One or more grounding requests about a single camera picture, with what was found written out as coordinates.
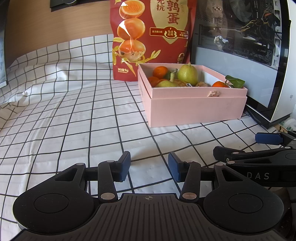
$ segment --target white grid tablecloth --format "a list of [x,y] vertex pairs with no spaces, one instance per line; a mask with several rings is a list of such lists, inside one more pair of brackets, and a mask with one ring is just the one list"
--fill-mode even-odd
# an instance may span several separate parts
[[[20,230],[12,214],[24,191],[69,166],[95,167],[131,152],[126,180],[118,196],[130,193],[177,193],[168,170],[170,151],[183,160],[212,166],[213,148],[245,151],[277,146],[257,144],[265,130],[243,114],[239,120],[149,128],[137,82],[112,77],[113,35],[73,40],[19,57],[7,69],[0,89],[0,240]],[[201,196],[211,190],[201,185]],[[97,183],[88,192],[97,195]]]

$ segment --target green pear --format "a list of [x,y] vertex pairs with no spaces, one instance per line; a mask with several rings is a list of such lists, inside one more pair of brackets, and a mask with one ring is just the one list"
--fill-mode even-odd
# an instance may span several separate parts
[[178,87],[178,85],[174,82],[163,80],[156,87]]
[[189,83],[192,86],[196,86],[198,83],[197,70],[194,66],[191,65],[190,62],[188,64],[184,64],[179,69],[177,76],[178,76],[178,80]]

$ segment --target pink box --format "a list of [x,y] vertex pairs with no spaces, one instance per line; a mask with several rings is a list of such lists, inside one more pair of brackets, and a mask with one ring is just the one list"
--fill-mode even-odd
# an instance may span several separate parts
[[[247,89],[216,87],[152,88],[147,77],[157,66],[170,70],[180,69],[183,64],[140,64],[138,85],[150,127],[175,126],[213,121],[238,119],[247,101]],[[202,65],[193,65],[199,81],[213,84],[225,81],[225,76]],[[207,97],[213,91],[219,97]]]

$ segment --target wall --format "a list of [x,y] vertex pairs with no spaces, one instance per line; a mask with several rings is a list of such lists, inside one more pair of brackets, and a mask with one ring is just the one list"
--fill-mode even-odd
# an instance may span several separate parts
[[110,2],[80,4],[51,12],[50,0],[10,0],[5,30],[6,67],[33,50],[112,33]]

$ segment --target black gripper base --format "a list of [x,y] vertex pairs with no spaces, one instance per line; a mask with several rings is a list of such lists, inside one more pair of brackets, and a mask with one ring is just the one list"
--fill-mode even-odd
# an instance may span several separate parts
[[275,231],[233,234],[214,226],[198,205],[179,201],[175,194],[123,194],[102,204],[84,226],[59,235],[22,231],[14,241],[284,241]]

